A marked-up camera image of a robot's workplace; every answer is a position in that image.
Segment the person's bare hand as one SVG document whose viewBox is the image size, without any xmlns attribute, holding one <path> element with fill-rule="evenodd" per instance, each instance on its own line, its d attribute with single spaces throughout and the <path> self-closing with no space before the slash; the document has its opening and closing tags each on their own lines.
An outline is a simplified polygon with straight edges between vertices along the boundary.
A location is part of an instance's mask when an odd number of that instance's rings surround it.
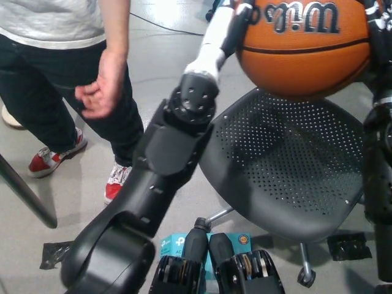
<svg viewBox="0 0 392 294">
<path fill-rule="evenodd" d="M 82 111 L 85 118 L 104 118 L 115 109 L 121 96 L 126 66 L 125 51 L 114 48 L 103 51 L 96 80 L 75 88 L 76 99 L 85 106 Z"/>
</svg>

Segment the robot right white black hand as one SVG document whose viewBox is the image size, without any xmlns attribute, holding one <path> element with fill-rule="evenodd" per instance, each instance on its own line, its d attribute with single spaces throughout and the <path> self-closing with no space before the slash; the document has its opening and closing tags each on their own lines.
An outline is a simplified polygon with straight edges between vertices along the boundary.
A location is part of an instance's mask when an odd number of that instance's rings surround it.
<svg viewBox="0 0 392 294">
<path fill-rule="evenodd" d="M 371 59 L 373 105 L 391 103 L 391 1 L 364 1 Z"/>
</svg>

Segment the robot left white black hand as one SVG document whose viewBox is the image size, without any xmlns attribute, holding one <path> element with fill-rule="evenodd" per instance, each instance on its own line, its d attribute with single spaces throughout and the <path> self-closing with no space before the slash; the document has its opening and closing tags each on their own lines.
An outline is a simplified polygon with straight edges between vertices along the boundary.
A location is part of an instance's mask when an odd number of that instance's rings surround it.
<svg viewBox="0 0 392 294">
<path fill-rule="evenodd" d="M 224 1 L 215 10 L 198 55 L 186 66 L 181 80 L 202 77 L 218 85 L 221 68 L 242 45 L 254 10 L 254 1 Z"/>
</svg>

